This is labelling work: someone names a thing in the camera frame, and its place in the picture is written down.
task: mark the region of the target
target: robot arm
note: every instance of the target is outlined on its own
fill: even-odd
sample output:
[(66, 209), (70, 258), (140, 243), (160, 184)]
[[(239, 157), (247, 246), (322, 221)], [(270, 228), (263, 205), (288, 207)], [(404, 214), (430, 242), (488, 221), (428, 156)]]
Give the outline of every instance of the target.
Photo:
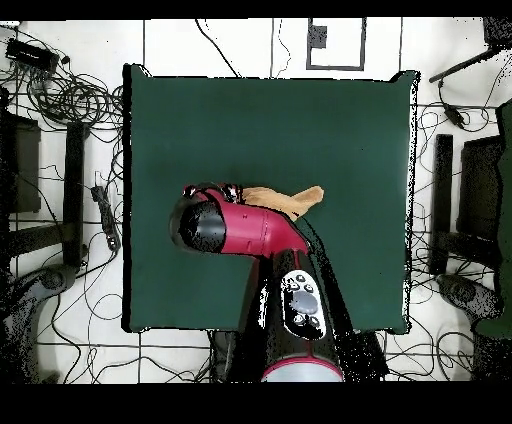
[(353, 329), (347, 318), (334, 330), (332, 294), (315, 274), (308, 240), (285, 214), (243, 204), (241, 194), (233, 185), (187, 186), (170, 223), (182, 249), (255, 258), (249, 285), (257, 289), (243, 312), (232, 380), (344, 381), (339, 341)]

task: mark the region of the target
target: button panel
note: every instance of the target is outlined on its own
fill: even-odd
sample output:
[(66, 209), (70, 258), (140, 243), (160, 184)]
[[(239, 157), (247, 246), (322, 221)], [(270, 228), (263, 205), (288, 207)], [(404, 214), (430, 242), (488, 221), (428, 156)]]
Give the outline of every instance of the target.
[(318, 340), (326, 335), (320, 290), (303, 270), (286, 274), (281, 280), (282, 313), (285, 328), (297, 337)]

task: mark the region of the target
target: white floor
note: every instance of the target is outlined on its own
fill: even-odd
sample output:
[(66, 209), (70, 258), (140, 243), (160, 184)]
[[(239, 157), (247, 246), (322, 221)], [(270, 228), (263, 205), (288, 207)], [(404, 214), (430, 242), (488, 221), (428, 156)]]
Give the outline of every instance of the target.
[[(418, 103), (428, 105), (438, 102), (437, 85), (429, 84), (428, 78), (448, 67), (463, 61), (485, 49), (483, 28), (478, 18), (368, 18), (366, 60), (363, 72), (307, 71), (306, 35), (307, 19), (249, 19), (249, 20), (204, 20), (199, 21), (204, 31), (216, 41), (236, 72), (242, 76), (268, 78), (271, 74), (279, 78), (356, 78), (389, 80), (398, 70), (417, 70), (422, 74), (418, 92)], [(343, 32), (343, 20), (315, 19), (317, 25), (327, 25), (329, 34), (325, 54), (312, 57), (315, 63), (346, 65), (353, 61), (353, 49), (346, 48), (338, 54), (336, 48), (343, 46), (343, 40), (350, 38), (350, 31)], [(231, 71), (210, 42), (201, 35), (193, 20), (152, 20), (152, 21), (67, 21), (67, 22), (24, 22), (21, 31), (38, 38), (52, 47), (61, 50), (71, 58), (71, 70), (75, 74), (89, 74), (103, 81), (112, 92), (122, 84), (121, 71), (124, 63), (144, 64), (152, 75), (206, 75), (211, 77), (231, 76)], [(9, 68), (4, 58), (5, 42), (13, 33), (0, 28), (0, 69)], [(23, 41), (27, 35), (20, 34)], [(509, 58), (510, 53), (502, 53), (488, 62), (474, 65), (445, 80), (444, 100), (454, 105), (499, 106), (512, 97), (512, 83), (507, 77), (512, 65), (509, 65), (498, 78), (492, 95), (488, 99), (491, 87), (498, 72)], [(14, 89), (11, 83), (6, 85)], [(41, 117), (26, 107), (31, 107), (27, 96), (18, 96), (18, 114), (38, 119), (43, 130), (51, 128)], [(419, 107), (419, 114), (424, 107)], [(490, 119), (495, 120), (493, 109), (489, 109)], [(469, 111), (471, 124), (467, 128), (479, 129), (484, 124), (480, 110)], [(425, 141), (427, 150), (422, 155), (422, 166), (416, 167), (416, 189), (431, 182), (428, 169), (432, 163), (432, 141), (438, 133), (450, 133), (454, 136), (454, 172), (460, 164), (460, 150), (464, 141), (497, 134), (495, 124), (487, 125), (477, 134), (464, 132), (449, 122), (443, 122), (442, 110), (429, 107), (419, 127), (426, 127), (418, 133), (418, 152)], [(115, 137), (113, 131), (96, 132), (108, 140)], [(65, 134), (44, 132), (40, 149), (41, 167), (55, 165), (62, 175), (64, 170)], [(113, 145), (102, 143), (91, 137), (87, 141), (85, 159), (85, 185), (94, 185), (99, 173), (106, 178), (110, 171)], [(40, 177), (57, 178), (54, 168), (42, 169)], [(457, 207), (457, 177), (454, 177), (454, 210)], [(62, 219), (63, 184), (60, 181), (41, 179), (40, 188), (48, 199), (57, 219)], [(110, 190), (110, 201), (116, 207), (122, 200), (115, 190)], [(430, 189), (419, 191), (416, 195), (414, 214), (416, 231), (428, 231)], [(98, 224), (97, 204), (89, 194), (84, 200), (84, 242), (101, 231)], [(19, 220), (51, 220), (52, 217), (44, 203), (38, 214), (20, 214)], [(452, 213), (455, 222), (456, 214)], [(41, 225), (34, 222), (13, 222), (12, 229)], [(418, 239), (416, 248), (425, 244)], [(59, 248), (47, 248), (35, 253), (13, 259), (11, 270), (23, 275), (37, 267)], [(91, 243), (90, 267), (100, 265), (109, 258), (104, 236), (94, 238)], [(425, 250), (419, 250), (422, 257)], [(52, 261), (58, 262), (59, 255)], [(455, 270), (460, 264), (450, 263)], [(68, 382), (91, 383), (94, 375), (101, 383), (137, 383), (166, 382), (173, 377), (172, 371), (196, 373), (208, 357), (208, 339), (202, 331), (150, 330), (141, 335), (127, 334), (120, 328), (122, 295), (122, 254), (105, 267), (94, 285), (87, 290), (87, 302), (97, 316), (91, 314), (87, 306), (84, 290), (91, 286), (99, 271), (87, 276), (87, 281), (77, 283), (62, 295), (59, 318), (56, 321), (58, 331), (81, 348), (81, 357), (71, 372)], [(415, 267), (422, 269), (417, 261)], [(479, 265), (471, 265), (468, 270), (481, 271)], [(415, 280), (421, 282), (428, 277), (418, 275)], [(492, 275), (486, 274), (485, 284), (492, 287)], [(394, 373), (407, 373), (414, 380), (443, 380), (440, 365), (435, 357), (433, 344), (446, 332), (459, 331), (469, 335), (469, 325), (464, 314), (445, 303), (435, 291), (435, 284), (418, 286), (411, 294), (410, 313), (413, 318), (411, 333), (405, 336), (385, 336), (388, 364)], [(38, 351), (41, 367), (44, 370), (59, 370), (61, 382), (78, 357), (77, 349), (61, 340), (50, 326), (51, 316), (56, 307), (56, 299), (51, 299), (44, 307), (38, 336)], [(471, 361), (472, 343), (459, 335), (448, 335), (440, 344), (444, 356), (445, 372), (450, 379), (467, 379), (464, 370)], [(139, 353), (144, 359), (137, 361)], [(87, 370), (87, 361), (94, 357), (94, 369)], [(129, 365), (105, 368), (109, 365)], [(182, 374), (184, 379), (192, 374)], [(396, 375), (388, 380), (398, 379)]]

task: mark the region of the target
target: green table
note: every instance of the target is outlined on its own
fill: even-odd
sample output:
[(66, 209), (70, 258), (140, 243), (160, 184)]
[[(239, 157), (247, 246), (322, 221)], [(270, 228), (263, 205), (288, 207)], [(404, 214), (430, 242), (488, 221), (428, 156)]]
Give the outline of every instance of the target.
[(405, 331), (416, 73), (394, 82), (152, 78), (134, 65), (124, 76), (132, 164), (123, 321), (132, 331), (237, 328), (250, 258), (179, 251), (168, 232), (184, 185), (203, 181), (287, 194), (323, 187), (323, 202), (306, 219), (323, 240), (353, 325)]

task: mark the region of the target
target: tan cloth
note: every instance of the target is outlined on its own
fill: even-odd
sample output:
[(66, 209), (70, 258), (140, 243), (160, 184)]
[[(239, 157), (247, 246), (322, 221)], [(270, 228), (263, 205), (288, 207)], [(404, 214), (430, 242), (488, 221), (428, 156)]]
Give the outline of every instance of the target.
[(284, 212), (294, 222), (311, 206), (320, 203), (323, 197), (324, 191), (319, 186), (308, 188), (295, 196), (287, 196), (265, 187), (244, 188), (242, 192), (246, 204)]

